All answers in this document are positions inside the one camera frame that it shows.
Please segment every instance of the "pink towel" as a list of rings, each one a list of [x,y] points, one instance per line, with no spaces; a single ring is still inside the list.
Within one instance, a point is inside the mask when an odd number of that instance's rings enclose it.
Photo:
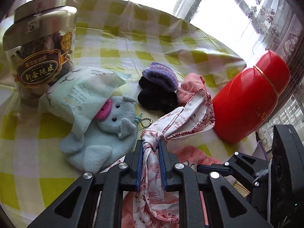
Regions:
[[[218,159],[212,158],[206,155],[203,151],[199,150],[194,146],[186,146],[183,149],[174,152],[179,160],[179,162],[184,163],[188,162],[188,166],[199,164],[211,165],[211,164],[221,164],[221,161]],[[122,211],[122,228],[135,228],[134,219],[133,219],[133,195],[134,192],[129,192],[125,199],[123,200],[123,211]],[[201,202],[204,212],[205,224],[208,225],[207,212],[204,203],[203,193],[200,192]]]
[[[178,105],[185,106],[199,89],[207,91],[204,78],[196,73],[187,74],[180,87],[177,88]]]

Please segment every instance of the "pink ear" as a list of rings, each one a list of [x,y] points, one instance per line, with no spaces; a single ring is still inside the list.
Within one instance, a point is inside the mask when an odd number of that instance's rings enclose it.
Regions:
[[[105,120],[110,114],[111,109],[112,109],[112,100],[108,99],[96,114],[95,119],[99,121]]]

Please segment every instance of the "jar lid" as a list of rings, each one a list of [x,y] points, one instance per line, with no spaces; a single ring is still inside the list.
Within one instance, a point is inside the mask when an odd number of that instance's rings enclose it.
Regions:
[[[76,21],[77,9],[70,6],[48,9],[39,13],[39,16],[28,16],[5,31],[3,49],[7,51],[63,29],[74,29]]]
[[[278,54],[268,50],[257,61],[256,66],[265,75],[275,92],[279,96],[287,87],[290,80],[290,71],[287,64]]]
[[[47,9],[65,6],[66,3],[67,0],[33,0],[27,2],[15,10],[14,22]]]

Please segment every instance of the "gold stripe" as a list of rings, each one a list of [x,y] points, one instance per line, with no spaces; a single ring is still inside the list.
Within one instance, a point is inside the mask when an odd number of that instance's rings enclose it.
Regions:
[[[272,86],[274,92],[276,93],[277,97],[279,97],[279,93],[277,92],[277,90],[275,89],[275,87],[273,86],[273,84],[270,82],[270,80],[268,79],[268,77],[266,76],[266,74],[263,73],[262,70],[260,70],[260,68],[258,66],[253,65],[257,71],[259,71],[261,73],[261,75],[264,76],[264,78],[268,81],[268,83]]]

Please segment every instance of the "silver lid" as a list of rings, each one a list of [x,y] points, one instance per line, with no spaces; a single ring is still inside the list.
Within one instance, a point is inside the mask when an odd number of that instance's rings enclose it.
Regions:
[[[14,22],[47,9],[65,6],[66,3],[67,0],[33,0],[27,2],[15,10]]]
[[[75,28],[76,21],[77,9],[70,6],[57,7],[43,11],[39,15],[28,16],[6,30],[3,36],[3,49],[7,51],[62,29]]]

